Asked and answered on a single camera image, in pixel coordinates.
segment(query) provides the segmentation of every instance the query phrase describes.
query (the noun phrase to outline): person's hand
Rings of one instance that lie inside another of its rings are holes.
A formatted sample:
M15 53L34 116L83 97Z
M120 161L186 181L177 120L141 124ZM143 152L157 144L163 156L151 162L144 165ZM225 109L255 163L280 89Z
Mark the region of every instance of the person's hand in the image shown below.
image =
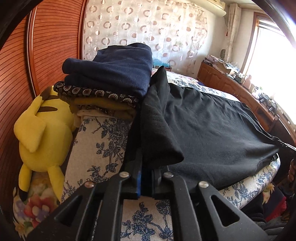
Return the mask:
M289 182L294 181L295 169L296 169L296 166L294 166L294 162L292 160L291 161L291 164L290 164L289 174L288 174L288 180L289 180Z

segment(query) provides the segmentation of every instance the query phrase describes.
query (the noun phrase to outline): folded navy blue fleece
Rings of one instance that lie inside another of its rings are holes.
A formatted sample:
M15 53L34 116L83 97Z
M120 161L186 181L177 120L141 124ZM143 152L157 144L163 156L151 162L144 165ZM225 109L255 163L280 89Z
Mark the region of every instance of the folded navy blue fleece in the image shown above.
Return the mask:
M62 70L65 85L105 89L142 98L148 89L153 67L149 46L133 43L98 50L93 61L68 58Z

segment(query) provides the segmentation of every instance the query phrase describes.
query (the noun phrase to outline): wooden dresser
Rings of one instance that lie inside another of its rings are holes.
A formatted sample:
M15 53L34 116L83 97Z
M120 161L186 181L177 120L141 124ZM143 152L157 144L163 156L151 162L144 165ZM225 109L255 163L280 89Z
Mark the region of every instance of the wooden dresser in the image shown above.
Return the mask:
M210 65L202 62L197 77L205 86L229 93L237 97L241 102L253 111L261 126L268 131L274 121L274 116L267 108L260 104L251 93L236 81L228 78Z

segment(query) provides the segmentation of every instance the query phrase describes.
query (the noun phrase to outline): colorful floral pillow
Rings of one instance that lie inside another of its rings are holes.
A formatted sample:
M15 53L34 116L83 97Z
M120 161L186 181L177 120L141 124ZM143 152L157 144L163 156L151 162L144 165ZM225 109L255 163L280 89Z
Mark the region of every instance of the colorful floral pillow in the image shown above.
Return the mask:
M59 205L47 172L34 172L28 199L22 202L17 188L13 191L13 222L24 240L26 236Z

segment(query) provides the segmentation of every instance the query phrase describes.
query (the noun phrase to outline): cabinet door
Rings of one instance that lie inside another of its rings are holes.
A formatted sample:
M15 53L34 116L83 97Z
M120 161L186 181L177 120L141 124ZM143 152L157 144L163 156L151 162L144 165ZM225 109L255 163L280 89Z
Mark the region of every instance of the cabinet door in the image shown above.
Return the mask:
M207 87L220 90L222 85L223 75L218 71L213 71L207 82Z
M263 129L265 131L269 131L269 128L272 125L272 121L266 116L266 114L260 109L259 106L256 108L255 111L253 111L253 113L257 117L257 119L258 119L260 125L263 127Z
M197 77L201 82L204 83L205 86L207 86L208 79L210 78L210 73L211 67L209 65L202 63L200 65L200 70L198 71Z
M240 87L237 86L237 83L235 83L233 80L224 77L224 85L222 86L221 90L223 92L226 92L228 94L231 94L239 99L239 91Z
M255 113L259 103L249 93L247 93L247 90L241 90L238 99L241 102L244 102Z

